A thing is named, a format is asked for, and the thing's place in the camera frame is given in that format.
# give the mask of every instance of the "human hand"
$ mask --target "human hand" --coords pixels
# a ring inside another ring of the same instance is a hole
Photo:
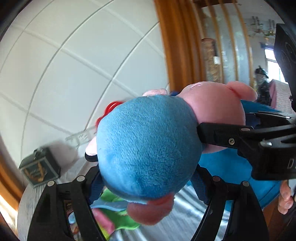
[[[293,198],[291,197],[291,188],[288,186],[288,181],[285,180],[281,183],[279,195],[278,210],[282,214],[286,214],[293,206]]]

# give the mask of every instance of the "plush toy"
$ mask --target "plush toy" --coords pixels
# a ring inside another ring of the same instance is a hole
[[[153,225],[170,213],[174,194],[190,180],[201,154],[224,149],[203,145],[198,124],[245,125],[241,99],[256,98],[251,87],[237,81],[199,82],[177,96],[165,89],[148,91],[102,118],[86,153],[97,152],[104,183],[129,202],[128,214]]]

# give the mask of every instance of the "screw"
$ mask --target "screw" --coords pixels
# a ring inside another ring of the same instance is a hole
[[[214,182],[220,182],[221,178],[218,176],[213,176],[213,181]]]
[[[233,139],[233,138],[230,138],[230,139],[228,140],[228,143],[229,143],[230,145],[234,145],[234,139]]]
[[[243,181],[242,184],[243,184],[245,187],[250,186],[249,182],[247,182],[247,181]]]
[[[78,178],[76,178],[76,180],[79,182],[83,182],[85,180],[85,176],[79,176]]]
[[[269,141],[261,141],[260,145],[263,146],[263,147],[271,147],[272,143],[269,142]]]
[[[55,184],[54,181],[49,181],[49,182],[47,183],[47,185],[48,185],[49,187],[53,186],[54,184]]]

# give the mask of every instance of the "blue cloth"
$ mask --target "blue cloth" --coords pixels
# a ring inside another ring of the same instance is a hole
[[[99,168],[106,186],[131,202],[177,193],[202,152],[197,120],[177,96],[138,97],[104,117],[97,132]]]
[[[269,106],[248,101],[242,101],[242,105],[245,113],[276,111]],[[254,122],[246,123],[246,125],[253,126]],[[220,176],[228,183],[240,184],[242,181],[248,181],[262,208],[268,205],[279,194],[281,182],[257,181],[251,178],[252,166],[245,158],[237,155],[236,149],[228,148],[212,154],[202,154],[199,165],[207,168],[212,176]],[[228,201],[226,203],[226,210],[230,211],[230,208],[231,202]]]

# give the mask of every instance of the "window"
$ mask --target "window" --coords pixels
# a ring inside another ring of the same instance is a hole
[[[276,61],[273,50],[265,49],[265,56],[267,59],[269,81],[275,79],[287,84],[281,68]]]

